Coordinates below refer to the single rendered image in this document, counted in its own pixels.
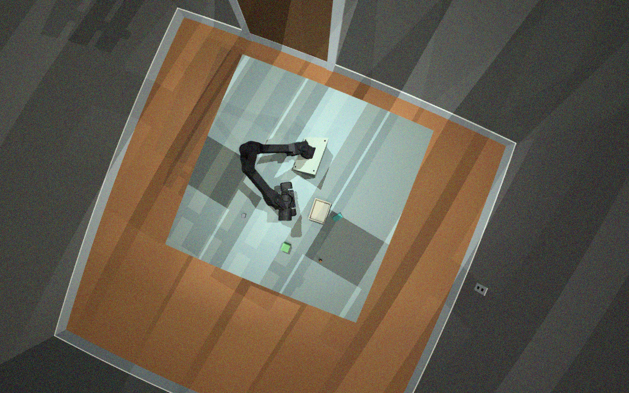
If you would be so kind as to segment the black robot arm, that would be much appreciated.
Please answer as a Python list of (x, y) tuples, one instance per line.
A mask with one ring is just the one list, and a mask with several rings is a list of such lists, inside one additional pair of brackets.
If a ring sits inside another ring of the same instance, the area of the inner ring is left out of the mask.
[(295, 144), (289, 145), (264, 145), (259, 142), (248, 141), (246, 144), (240, 145), (239, 150), (242, 172), (249, 177), (250, 181), (254, 182), (254, 185), (262, 194), (265, 203), (272, 206), (275, 210), (278, 210), (278, 221), (291, 221), (292, 208), (289, 208), (289, 204), (292, 203), (292, 197), (289, 195), (289, 190), (281, 190), (280, 195), (269, 187), (255, 169), (257, 155), (286, 153), (287, 156), (294, 156), (300, 154), (303, 158), (312, 159), (316, 147), (308, 145), (307, 141), (296, 142)]

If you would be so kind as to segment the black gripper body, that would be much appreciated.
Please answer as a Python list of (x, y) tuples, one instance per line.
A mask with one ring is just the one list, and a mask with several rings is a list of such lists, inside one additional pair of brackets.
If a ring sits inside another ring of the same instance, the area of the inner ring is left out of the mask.
[[(293, 189), (291, 182), (281, 182), (280, 186), (281, 186), (281, 190)], [(292, 203), (289, 204), (289, 208), (290, 208), (290, 207), (294, 206), (294, 196), (292, 194), (290, 194), (290, 190), (289, 190), (289, 195), (290, 195), (290, 197), (292, 197)], [(296, 216), (295, 209), (292, 209), (292, 216)]]

